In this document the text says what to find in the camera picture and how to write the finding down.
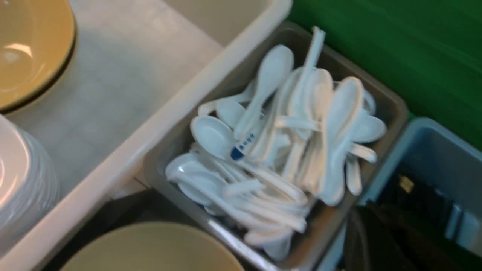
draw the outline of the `spoon handle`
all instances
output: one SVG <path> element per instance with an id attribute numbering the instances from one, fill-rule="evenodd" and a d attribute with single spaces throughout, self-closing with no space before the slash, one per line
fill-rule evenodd
<path id="1" fill-rule="evenodd" d="M 257 179 L 251 179 L 245 182 L 227 185 L 223 188 L 223 196 L 225 198 L 237 196 L 243 193 L 251 193 L 265 189 L 266 186 Z"/>
<path id="2" fill-rule="evenodd" d="M 252 214 L 265 217 L 269 220 L 276 221 L 280 224 L 284 224 L 296 230 L 297 232 L 303 233 L 306 229 L 306 221 L 302 217 L 295 217 L 286 212 L 281 212 L 279 210 L 265 209 L 259 205 L 246 202 L 246 204 L 240 205 L 240 208 L 251 212 Z"/>
<path id="3" fill-rule="evenodd" d="M 346 179 L 350 193 L 354 196 L 359 196 L 362 193 L 362 177 L 358 159 L 353 155 L 347 156 Z"/>
<path id="4" fill-rule="evenodd" d="M 276 128 L 299 128 L 319 132 L 321 130 L 321 122 L 307 120 L 294 116 L 276 116 L 274 122 Z"/>
<path id="5" fill-rule="evenodd" d="M 296 137 L 295 142 L 291 148 L 290 154 L 288 156 L 288 160 L 283 168 L 282 178 L 283 180 L 293 183 L 296 172 L 298 171 L 299 164 L 301 157 L 303 156 L 303 152 L 305 150 L 306 144 L 308 143 L 307 140 L 304 140 L 300 137 Z"/>
<path id="6" fill-rule="evenodd" d="M 233 101 L 238 102 L 238 103 L 244 103 L 244 102 L 251 101 L 251 99 L 253 98 L 253 95 L 254 95 L 254 81 L 251 80 L 249 82 L 248 86 L 246 86 L 244 91 L 241 92 L 240 94 L 236 94 L 236 95 L 221 98 L 221 99 L 228 99 L 228 100 L 233 100 Z M 207 115 L 211 114 L 212 112 L 214 112 L 216 110 L 216 104 L 217 104 L 218 100 L 220 100 L 220 99 L 210 101 L 210 102 L 207 102 L 207 103 L 204 103 L 204 104 L 200 105 L 198 107 L 198 116 L 207 116 Z"/>
<path id="7" fill-rule="evenodd" d="M 303 193 L 303 191 L 301 191 L 293 184 L 285 182 L 279 175 L 270 171 L 269 169 L 260 166 L 253 166 L 244 161 L 237 161 L 236 164 L 250 171 L 259 179 L 264 180 L 273 185 L 274 187 L 278 188 L 279 190 L 283 191 L 284 193 L 286 193 L 286 195 L 291 197 L 296 202 L 300 202 L 301 204 L 305 204 L 306 202 L 308 202 L 308 199 L 306 198 L 306 195 Z"/>
<path id="8" fill-rule="evenodd" d="M 372 164 L 375 163 L 377 160 L 377 155 L 374 150 L 360 144 L 353 144 L 351 146 L 350 153 Z"/>
<path id="9" fill-rule="evenodd" d="M 261 116 L 261 108 L 265 101 L 264 97 L 258 98 L 254 97 L 253 100 L 248 104 L 246 111 L 241 116 L 238 124 L 234 127 L 234 138 L 237 140 L 241 140 L 245 138 L 246 135 L 250 132 L 251 128 L 256 124 L 256 121 L 259 120 L 259 116 Z"/>

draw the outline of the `spoon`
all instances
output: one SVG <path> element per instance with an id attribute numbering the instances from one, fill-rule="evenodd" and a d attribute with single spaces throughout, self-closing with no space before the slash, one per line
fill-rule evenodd
<path id="1" fill-rule="evenodd" d="M 333 81 L 333 84 L 338 86 L 340 81 Z M 376 113 L 376 102 L 373 96 L 366 89 L 363 91 L 363 108 L 368 112 L 369 115 L 375 115 Z"/>
<path id="2" fill-rule="evenodd" d="M 233 129 L 238 124 L 244 112 L 244 107 L 240 103 L 233 100 L 220 99 L 216 103 L 217 117 L 231 129 Z"/>
<path id="3" fill-rule="evenodd" d="M 274 122 L 277 128 L 300 128 L 312 131 L 321 131 L 321 122 L 302 119 L 292 116 L 277 116 Z M 362 117 L 356 133 L 353 135 L 353 142 L 370 143 L 379 140 L 387 132 L 387 126 L 383 121 L 374 116 Z"/>
<path id="4" fill-rule="evenodd" d="M 356 133 L 353 135 L 353 142 L 369 143 L 379 140 L 387 133 L 387 126 L 381 119 L 366 114 L 361 120 Z"/>
<path id="5" fill-rule="evenodd" d="M 369 163 L 376 163 L 376 152 L 369 147 L 353 143 L 349 152 L 357 157 L 368 161 Z"/>
<path id="6" fill-rule="evenodd" d="M 362 175 L 360 164 L 354 155 L 347 156 L 345 171 L 348 191 L 354 196 L 359 196 L 362 193 Z"/>
<path id="7" fill-rule="evenodd" d="M 191 153 L 185 153 L 176 157 L 167 165 L 165 169 L 165 175 L 167 177 L 167 180 L 175 182 L 177 182 L 177 178 L 179 175 L 193 174 L 197 172 L 208 172 L 210 174 L 213 174 L 216 176 L 214 177 L 215 181 L 219 181 L 219 175 L 207 169 L 199 162 L 198 157 Z M 177 185 L 179 189 L 192 201 L 202 205 L 210 204 L 210 201 L 192 186 L 186 185 L 184 183 L 178 183 Z"/>
<path id="8" fill-rule="evenodd" d="M 190 171 L 189 173 L 179 174 L 177 173 L 170 181 L 177 182 L 177 185 L 181 191 L 192 201 L 202 204 L 211 205 L 212 201 L 209 197 L 201 193 L 196 187 L 192 186 L 192 183 L 197 183 L 200 186 L 209 188 L 213 187 L 221 189 L 227 183 L 219 175 L 213 174 L 208 171 Z"/>
<path id="9" fill-rule="evenodd" d="M 288 256 L 292 236 L 293 231 L 287 227 L 272 231 L 253 229 L 244 236 L 244 241 L 262 247 L 269 257 L 280 261 Z"/>
<path id="10" fill-rule="evenodd" d="M 191 132 L 197 143 L 209 154 L 225 161 L 230 160 L 230 149 L 234 145 L 235 139 L 230 128 L 222 121 L 211 116 L 195 117 L 191 121 Z M 295 201 L 307 201 L 303 191 L 292 184 L 286 183 L 271 170 L 242 160 L 234 162 L 237 166 L 250 171 L 258 179 L 283 191 Z"/>
<path id="11" fill-rule="evenodd" d="M 328 206 L 337 205 L 345 193 L 346 155 L 360 122 L 363 107 L 363 85 L 355 77 L 343 79 L 323 119 L 322 166 L 316 195 Z"/>
<path id="12" fill-rule="evenodd" d="M 244 182 L 238 182 L 225 186 L 223 189 L 223 196 L 225 198 L 230 198 L 243 193 L 252 193 L 255 191 L 263 190 L 265 188 L 266 185 L 260 183 L 259 180 L 250 179 Z"/>
<path id="13" fill-rule="evenodd" d="M 323 47 L 325 32 L 321 31 L 319 28 L 313 28 L 313 38 L 311 39 L 311 44 L 308 50 L 307 57 L 305 59 L 304 67 L 298 79 L 298 82 L 295 85 L 295 89 L 292 92 L 292 98 L 290 99 L 290 103 L 288 106 L 288 115 L 290 116 L 298 116 L 304 117 L 307 119 L 312 119 L 310 114 L 306 114 L 306 111 L 303 110 L 303 93 L 305 90 L 305 85 L 312 74 L 313 67 L 316 66 L 318 59 L 321 54 L 321 49 Z M 319 79 L 319 75 L 315 75 L 314 81 Z M 289 182 L 293 181 L 294 174 L 296 169 L 299 166 L 299 161 L 301 156 L 303 155 L 303 151 L 305 149 L 307 140 L 311 137 L 310 130 L 301 130 L 296 129 L 296 133 L 294 134 L 294 142 L 291 148 L 291 152 L 288 156 L 288 160 L 286 161 L 285 167 L 283 169 L 282 176 L 284 179 L 288 180 Z"/>
<path id="14" fill-rule="evenodd" d="M 203 178 L 210 178 L 210 176 L 202 176 L 202 174 L 198 175 L 198 180 L 202 180 Z M 221 208 L 226 214 L 230 217 L 238 221 L 244 227 L 248 229 L 278 229 L 280 226 L 279 224 L 270 221 L 257 218 L 250 213 L 244 212 L 235 208 L 234 206 L 228 204 L 225 200 L 222 199 L 220 196 L 221 188 L 213 185 L 212 183 L 199 183 L 197 181 L 192 181 L 190 178 L 181 178 L 180 181 L 185 182 L 188 185 L 191 185 L 193 188 L 197 189 L 201 194 L 203 194 L 206 198 L 210 199 L 214 204 L 216 204 L 219 208 Z"/>
<path id="15" fill-rule="evenodd" d="M 275 145 L 276 137 L 280 133 L 280 130 L 273 127 L 273 122 L 276 116 L 287 114 L 286 109 L 290 99 L 290 92 L 295 87 L 299 75 L 301 74 L 301 70 L 301 68 L 297 68 L 292 71 L 284 81 L 280 90 L 276 92 L 268 124 L 264 128 L 260 139 L 256 142 L 250 154 L 252 157 L 258 157 L 258 159 L 256 159 L 256 162 L 258 163 L 266 163 L 270 157 L 276 156 L 276 152 L 278 151 L 278 148 Z"/>
<path id="16" fill-rule="evenodd" d="M 243 92 L 237 95 L 221 98 L 227 100 L 233 100 L 238 103 L 249 102 L 254 96 L 254 80 L 251 80 L 246 86 Z M 217 99 L 211 102 L 204 103 L 198 107 L 198 116 L 207 116 L 216 110 L 216 104 L 219 100 Z"/>
<path id="17" fill-rule="evenodd" d="M 249 133 L 259 119 L 264 102 L 283 83 L 293 69 L 294 62 L 293 52 L 284 45 L 273 47 L 263 58 L 256 77 L 256 93 L 234 128 L 237 140 Z"/>

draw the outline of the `green wall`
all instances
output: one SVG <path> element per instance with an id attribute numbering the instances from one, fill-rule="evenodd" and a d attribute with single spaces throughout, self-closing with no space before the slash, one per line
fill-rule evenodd
<path id="1" fill-rule="evenodd" d="M 294 0 L 289 19 L 482 149 L 482 0 Z"/>

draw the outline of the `dark object in bin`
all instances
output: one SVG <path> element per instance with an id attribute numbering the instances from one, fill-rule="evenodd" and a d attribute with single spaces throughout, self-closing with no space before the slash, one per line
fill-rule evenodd
<path id="1" fill-rule="evenodd" d="M 482 259 L 395 206 L 353 207 L 344 245 L 347 271 L 482 270 Z"/>
<path id="2" fill-rule="evenodd" d="M 376 201 L 396 205 L 416 218 L 430 224 L 444 235 L 454 201 L 442 196 L 418 178 L 407 165 L 400 165 Z"/>

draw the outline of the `yellow plate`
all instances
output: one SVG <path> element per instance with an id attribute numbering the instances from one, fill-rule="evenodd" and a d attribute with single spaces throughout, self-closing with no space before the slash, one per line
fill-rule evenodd
<path id="1" fill-rule="evenodd" d="M 0 110 L 44 89 L 74 41 L 67 0 L 0 1 Z"/>
<path id="2" fill-rule="evenodd" d="M 85 246 L 62 271 L 242 271 L 236 258 L 193 227 L 150 222 L 107 233 Z"/>

